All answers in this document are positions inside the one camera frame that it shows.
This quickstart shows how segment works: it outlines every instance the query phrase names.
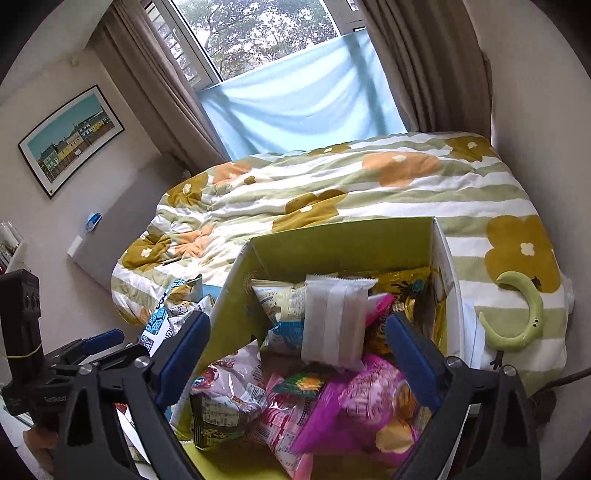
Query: white flower center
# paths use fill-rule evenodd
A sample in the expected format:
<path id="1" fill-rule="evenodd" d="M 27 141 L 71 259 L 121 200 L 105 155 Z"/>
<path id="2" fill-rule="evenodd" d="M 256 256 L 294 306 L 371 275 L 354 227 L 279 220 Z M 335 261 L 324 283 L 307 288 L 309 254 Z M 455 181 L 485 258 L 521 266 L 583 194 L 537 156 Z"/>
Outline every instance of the white flower center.
<path id="1" fill-rule="evenodd" d="M 534 244 L 521 244 L 521 253 L 529 257 L 533 257 L 535 255 Z"/>

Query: gray headboard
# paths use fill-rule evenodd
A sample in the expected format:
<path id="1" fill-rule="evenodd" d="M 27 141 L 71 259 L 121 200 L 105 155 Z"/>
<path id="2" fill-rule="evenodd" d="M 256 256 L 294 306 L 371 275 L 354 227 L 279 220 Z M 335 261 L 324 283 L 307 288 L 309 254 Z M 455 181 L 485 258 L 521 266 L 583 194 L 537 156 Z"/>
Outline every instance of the gray headboard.
<path id="1" fill-rule="evenodd" d="M 109 292 L 117 260 L 146 230 L 158 201 L 164 192 L 181 182 L 183 170 L 170 154 L 163 154 L 143 167 L 95 229 L 85 234 L 72 255 L 74 262 Z"/>

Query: striped bedding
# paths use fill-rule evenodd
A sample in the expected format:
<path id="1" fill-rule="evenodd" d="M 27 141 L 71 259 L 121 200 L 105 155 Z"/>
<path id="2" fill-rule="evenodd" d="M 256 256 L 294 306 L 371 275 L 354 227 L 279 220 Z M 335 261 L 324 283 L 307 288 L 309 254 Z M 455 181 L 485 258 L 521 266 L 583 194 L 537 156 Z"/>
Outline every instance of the striped bedding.
<path id="1" fill-rule="evenodd" d="M 259 154 L 213 167 L 161 199 L 156 216 L 119 260 L 113 301 L 146 323 L 176 278 L 221 286 L 249 238 L 318 223 L 436 216 L 447 237 L 464 302 L 495 330 L 519 334 L 525 300 L 494 279 L 522 271 L 544 301 L 542 338 L 504 362 L 529 394 L 566 362 L 567 309 L 560 271 L 526 192 L 488 140 L 473 134 L 401 134 L 309 152 Z M 485 348 L 482 368 L 496 352 Z"/>

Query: silver bolt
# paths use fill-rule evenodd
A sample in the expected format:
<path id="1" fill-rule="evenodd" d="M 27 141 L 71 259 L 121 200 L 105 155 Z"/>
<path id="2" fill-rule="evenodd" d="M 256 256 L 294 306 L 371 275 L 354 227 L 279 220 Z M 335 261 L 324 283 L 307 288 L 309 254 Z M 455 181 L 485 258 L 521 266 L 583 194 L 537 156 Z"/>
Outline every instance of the silver bolt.
<path id="1" fill-rule="evenodd" d="M 514 377 L 517 375 L 517 369 L 513 365 L 504 365 L 503 366 L 503 373 L 507 377 Z"/>
<path id="2" fill-rule="evenodd" d="M 145 355 L 139 356 L 138 358 L 136 358 L 134 360 L 134 367 L 135 368 L 145 368 L 149 364 L 150 364 L 150 358 Z"/>
<path id="3" fill-rule="evenodd" d="M 464 362 L 456 356 L 448 356 L 445 359 L 445 363 L 449 368 L 460 368 Z"/>
<path id="4" fill-rule="evenodd" d="M 90 364 L 84 364 L 78 369 L 80 375 L 88 375 L 90 372 L 92 372 L 92 365 Z"/>

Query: picture frame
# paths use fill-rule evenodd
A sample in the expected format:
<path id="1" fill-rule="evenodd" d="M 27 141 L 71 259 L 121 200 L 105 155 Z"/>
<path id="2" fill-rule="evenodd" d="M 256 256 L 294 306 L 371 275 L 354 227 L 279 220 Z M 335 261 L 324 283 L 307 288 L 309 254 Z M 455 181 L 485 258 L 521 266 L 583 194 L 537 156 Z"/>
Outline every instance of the picture frame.
<path id="1" fill-rule="evenodd" d="M 51 199 L 78 168 L 124 130 L 94 85 L 46 117 L 18 148 Z"/>

